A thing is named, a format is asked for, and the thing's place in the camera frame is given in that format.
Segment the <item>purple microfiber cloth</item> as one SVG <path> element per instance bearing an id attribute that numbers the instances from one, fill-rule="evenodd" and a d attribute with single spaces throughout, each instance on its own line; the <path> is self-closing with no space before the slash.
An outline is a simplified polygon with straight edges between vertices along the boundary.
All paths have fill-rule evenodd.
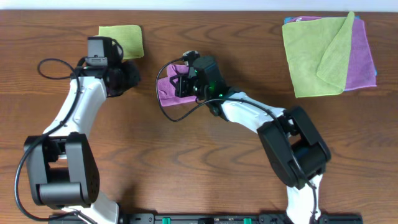
<path id="1" fill-rule="evenodd" d="M 179 98 L 175 96 L 175 87 L 170 83 L 170 78 L 177 73 L 187 73 L 188 67 L 186 65 L 171 64 L 166 68 L 167 76 L 158 80 L 158 94 L 160 104 L 163 107 L 181 105 L 184 103 L 191 103 L 195 101 L 195 96 L 188 96 Z"/>

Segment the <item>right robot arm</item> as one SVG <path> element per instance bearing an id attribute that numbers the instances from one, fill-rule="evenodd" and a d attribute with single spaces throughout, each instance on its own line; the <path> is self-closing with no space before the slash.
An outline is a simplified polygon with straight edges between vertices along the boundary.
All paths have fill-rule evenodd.
<path id="1" fill-rule="evenodd" d="M 304 109 L 268 106 L 228 86 L 211 56 L 188 51 L 180 60 L 188 70 L 170 78 L 176 96 L 194 96 L 198 106 L 207 106 L 214 116 L 255 132 L 273 171 L 287 186 L 288 218 L 316 223 L 318 186 L 331 153 Z"/>

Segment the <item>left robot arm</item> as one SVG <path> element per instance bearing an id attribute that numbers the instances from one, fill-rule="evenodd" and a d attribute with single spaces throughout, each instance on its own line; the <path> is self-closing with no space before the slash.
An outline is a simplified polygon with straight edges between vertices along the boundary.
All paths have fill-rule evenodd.
<path id="1" fill-rule="evenodd" d="M 48 222 L 119 223 L 119 205 L 100 191 L 100 174 L 88 137 L 96 114 L 107 98 L 121 96 L 140 81 L 132 60 L 95 65 L 81 58 L 66 79 L 70 90 L 57 117 L 38 136 L 29 136 L 14 180 L 18 209 L 29 213 L 19 198 L 19 177 L 26 167 L 34 203 L 63 214 Z"/>

